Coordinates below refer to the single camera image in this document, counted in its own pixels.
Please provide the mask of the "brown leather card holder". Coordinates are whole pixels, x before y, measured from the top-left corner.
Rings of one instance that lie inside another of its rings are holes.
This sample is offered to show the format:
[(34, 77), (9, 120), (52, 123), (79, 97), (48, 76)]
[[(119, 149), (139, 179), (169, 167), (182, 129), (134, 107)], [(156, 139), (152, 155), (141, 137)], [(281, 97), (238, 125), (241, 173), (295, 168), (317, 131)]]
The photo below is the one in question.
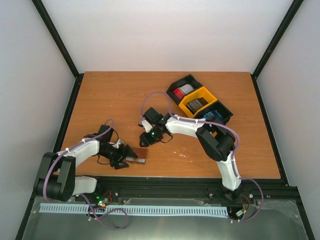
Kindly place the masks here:
[(146, 148), (137, 147), (133, 147), (132, 150), (137, 155), (137, 157), (132, 158), (130, 156), (127, 156), (124, 161), (131, 164), (145, 165), (147, 161), (148, 150)]

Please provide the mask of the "yellow bin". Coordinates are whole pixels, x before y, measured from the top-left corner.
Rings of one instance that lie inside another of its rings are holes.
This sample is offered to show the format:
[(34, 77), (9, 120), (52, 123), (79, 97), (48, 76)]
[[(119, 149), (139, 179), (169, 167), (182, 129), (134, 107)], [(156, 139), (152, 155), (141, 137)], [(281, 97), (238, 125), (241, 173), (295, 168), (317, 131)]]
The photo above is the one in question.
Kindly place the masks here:
[(195, 118), (200, 111), (212, 105), (218, 99), (204, 86), (185, 95), (178, 107), (189, 118)]

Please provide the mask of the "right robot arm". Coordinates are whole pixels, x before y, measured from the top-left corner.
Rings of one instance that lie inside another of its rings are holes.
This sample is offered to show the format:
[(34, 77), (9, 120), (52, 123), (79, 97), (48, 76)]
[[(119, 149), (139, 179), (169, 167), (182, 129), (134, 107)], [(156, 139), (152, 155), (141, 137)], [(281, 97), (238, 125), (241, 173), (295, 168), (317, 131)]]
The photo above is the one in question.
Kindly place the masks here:
[(242, 182), (235, 158), (235, 142), (239, 137), (217, 117), (195, 119), (172, 113), (162, 115), (151, 107), (140, 116), (138, 125), (144, 128), (139, 137), (139, 145), (143, 148), (162, 142), (165, 134), (196, 138), (206, 155), (217, 163), (224, 198), (229, 202), (237, 200)]

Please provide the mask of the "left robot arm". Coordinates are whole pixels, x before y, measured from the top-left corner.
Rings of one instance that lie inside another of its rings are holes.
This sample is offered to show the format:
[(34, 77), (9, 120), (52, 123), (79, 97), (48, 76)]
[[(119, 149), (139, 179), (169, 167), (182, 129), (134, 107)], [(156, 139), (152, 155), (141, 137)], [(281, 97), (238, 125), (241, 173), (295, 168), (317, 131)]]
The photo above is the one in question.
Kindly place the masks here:
[(127, 157), (137, 158), (137, 154), (121, 139), (111, 142), (114, 129), (101, 125), (97, 133), (87, 134), (76, 145), (59, 152), (46, 152), (33, 185), (36, 196), (66, 202), (72, 196), (86, 194), (92, 201), (103, 198), (104, 188), (97, 179), (90, 176), (77, 176), (76, 168), (93, 156), (104, 157), (116, 170), (127, 168)]

